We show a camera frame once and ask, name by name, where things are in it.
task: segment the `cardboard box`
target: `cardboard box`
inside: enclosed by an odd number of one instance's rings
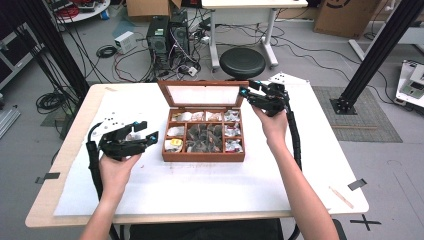
[[[359,39],[381,0],[325,0],[314,32]]]
[[[249,86],[247,81],[158,81],[158,85],[171,107],[162,146],[165,162],[244,161],[243,98],[238,92],[240,86]],[[229,110],[238,118],[224,116]],[[171,134],[175,127],[179,133]],[[226,143],[233,148],[227,149]]]
[[[171,16],[174,7],[181,8],[182,0],[127,0],[128,16]]]

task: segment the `white tabletop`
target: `white tabletop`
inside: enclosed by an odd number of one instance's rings
[[[368,211],[361,189],[351,191],[347,187],[356,178],[311,86],[307,81],[290,79],[292,82],[286,84],[286,89],[299,128],[306,178],[330,214]],[[246,147],[244,162],[165,163],[161,147],[169,106],[158,86],[133,84],[128,90],[105,94],[92,125],[115,111],[125,114],[129,121],[134,118],[148,121],[149,128],[143,130],[144,134],[160,132],[157,145],[149,147],[133,168],[117,218],[131,215],[139,216],[134,222],[147,222],[144,217],[150,222],[176,222],[291,216],[260,121],[246,101],[241,109]],[[287,142],[290,146],[290,134]],[[55,210],[56,217],[87,216],[93,212],[98,201],[87,167],[88,156],[85,146],[81,145]],[[329,186],[337,189],[354,208],[337,197]]]
[[[301,8],[308,6],[306,0],[202,0],[206,9],[218,8]]]

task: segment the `open box lid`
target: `open box lid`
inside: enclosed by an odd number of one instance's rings
[[[240,107],[248,81],[158,81],[170,107]]]

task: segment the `person's right arm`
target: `person's right arm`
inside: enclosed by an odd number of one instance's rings
[[[304,239],[339,239],[333,220],[315,191],[309,185],[287,148],[287,116],[280,112],[268,117],[261,109],[253,111],[262,122],[267,144],[277,161],[292,214]]]

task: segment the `round stool seat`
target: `round stool seat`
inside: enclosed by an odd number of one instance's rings
[[[264,57],[250,48],[232,48],[221,55],[222,70],[236,80],[247,80],[261,74],[266,66]]]

